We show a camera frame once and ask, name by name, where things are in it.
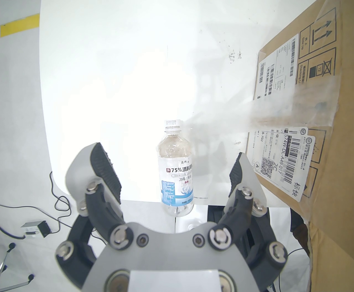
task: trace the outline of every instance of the shipping label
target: shipping label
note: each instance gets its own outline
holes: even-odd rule
[[[299,202],[314,144],[305,127],[260,130],[253,134],[248,158],[258,175]]]
[[[298,47],[299,34],[288,40],[258,64],[257,98],[269,96],[287,88],[294,88]]]

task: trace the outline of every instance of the metal screw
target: metal screw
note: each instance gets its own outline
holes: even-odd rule
[[[235,292],[235,285],[231,277],[223,272],[219,271],[219,280],[220,280],[220,286],[221,286],[221,291],[222,292]]]
[[[227,228],[209,231],[209,243],[217,250],[225,250],[230,247],[232,241],[231,233]]]
[[[114,242],[121,244],[127,238],[127,233],[123,229],[119,229],[114,234]]]
[[[67,256],[69,252],[70,252],[70,248],[66,245],[63,245],[58,249],[57,255],[63,258]]]
[[[71,241],[64,241],[58,246],[55,254],[63,258],[63,260],[67,260],[72,256],[73,252],[74,244]]]
[[[225,231],[218,229],[215,231],[215,240],[218,243],[225,243],[227,241],[227,235],[225,233]]]
[[[86,202],[85,201],[80,202],[80,210],[85,211],[86,209],[87,209]]]
[[[264,206],[257,204],[257,202],[253,202],[253,205],[258,211],[263,211]]]
[[[205,239],[203,237],[203,235],[201,234],[195,234],[193,236],[193,244],[196,246],[196,247],[203,247],[204,246],[204,243],[205,243]]]
[[[252,214],[257,217],[262,217],[267,213],[267,208],[261,205],[261,202],[259,199],[254,198],[253,199],[253,208],[252,208]]]
[[[269,245],[269,253],[272,256],[273,260],[276,262],[283,264],[286,262],[285,254],[286,249],[284,245],[280,242],[274,241]]]
[[[127,248],[128,245],[131,244],[130,240],[132,240],[133,238],[131,238],[130,240],[128,239],[128,235],[126,232],[127,229],[128,229],[128,226],[119,225],[111,232],[110,237],[109,237],[109,243],[113,248],[115,248],[117,250],[121,250],[121,249]]]
[[[127,270],[114,272],[107,280],[105,291],[107,292],[127,292],[129,286],[130,273]]]
[[[136,244],[139,247],[144,247],[148,244],[149,242],[149,236],[147,234],[140,234],[138,238],[136,239]]]
[[[88,191],[95,191],[95,190],[97,190],[97,188],[98,188],[98,185],[96,182],[90,182],[87,186]]]
[[[249,197],[252,195],[252,192],[249,188],[247,187],[243,187],[242,188],[242,194],[245,196],[245,197]]]

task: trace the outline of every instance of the bottle neck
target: bottle neck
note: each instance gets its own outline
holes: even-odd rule
[[[167,136],[178,136],[180,134],[180,130],[176,131],[165,131]]]

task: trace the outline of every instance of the black cable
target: black cable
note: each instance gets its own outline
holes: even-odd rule
[[[94,228],[94,229],[91,231],[91,236],[94,237],[94,238],[99,239],[100,241],[102,241],[102,242],[104,243],[104,245],[107,245],[107,243],[106,243],[102,238],[99,238],[99,237],[93,235],[93,232],[94,232],[94,231],[96,231],[96,228]]]
[[[0,227],[0,231],[2,233],[6,234],[7,236],[10,236],[14,239],[25,239],[26,238],[26,236],[19,237],[19,236],[12,235],[11,233],[8,233],[6,230],[2,229],[1,227]]]
[[[288,257],[289,257],[289,255],[291,255],[293,252],[299,251],[299,250],[303,250],[303,248],[298,248],[297,250],[293,250],[291,253],[288,254]],[[278,277],[279,292],[281,292],[281,289],[280,289],[280,274],[279,274],[279,277]]]
[[[19,206],[19,207],[11,207],[11,206],[6,206],[6,205],[2,205],[2,204],[0,204],[0,207],[10,208],[10,209],[18,209],[18,208],[33,208],[33,209],[36,209],[36,210],[38,210],[38,211],[42,212],[43,214],[47,215],[48,217],[52,218],[53,220],[58,221],[58,219],[56,219],[56,218],[54,218],[53,216],[49,215],[47,212],[45,212],[45,211],[41,210],[41,209],[40,209],[40,208],[38,208],[38,207],[34,207],[34,206]],[[60,223],[61,223],[61,224],[63,224],[63,225],[65,225],[65,226],[67,226],[67,227],[69,227],[69,228],[71,228],[71,226],[70,226],[70,225],[68,225],[68,224],[65,224],[65,223],[63,223],[63,222],[60,222]]]
[[[51,233],[50,233],[50,234],[55,234],[55,233],[58,233],[58,232],[60,231],[60,229],[61,229],[60,224],[66,225],[65,223],[61,222],[59,219],[60,219],[60,218],[65,218],[65,217],[69,217],[69,216],[71,215],[72,211],[71,211],[70,202],[69,202],[69,200],[68,200],[67,197],[65,197],[65,196],[60,196],[60,197],[58,197],[58,196],[56,196],[56,195],[54,194],[54,191],[53,191],[54,184],[53,184],[52,174],[53,174],[53,172],[51,171],[50,174],[49,174],[50,183],[52,184],[51,193],[52,193],[52,195],[57,199],[57,201],[56,201],[55,204],[54,204],[54,208],[55,208],[55,210],[61,211],[61,212],[70,211],[70,213],[69,213],[68,215],[59,216],[59,217],[56,219],[56,220],[58,221],[58,227],[59,227],[59,229],[58,229],[58,231],[55,231],[55,232],[51,232]],[[64,204],[66,204],[66,205],[68,206],[68,208],[67,208],[67,209],[59,209],[58,206],[57,206],[57,204],[58,204],[59,202],[63,202]]]

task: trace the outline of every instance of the yellow tape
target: yellow tape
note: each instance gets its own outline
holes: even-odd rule
[[[39,14],[0,25],[0,38],[36,27],[39,27]]]

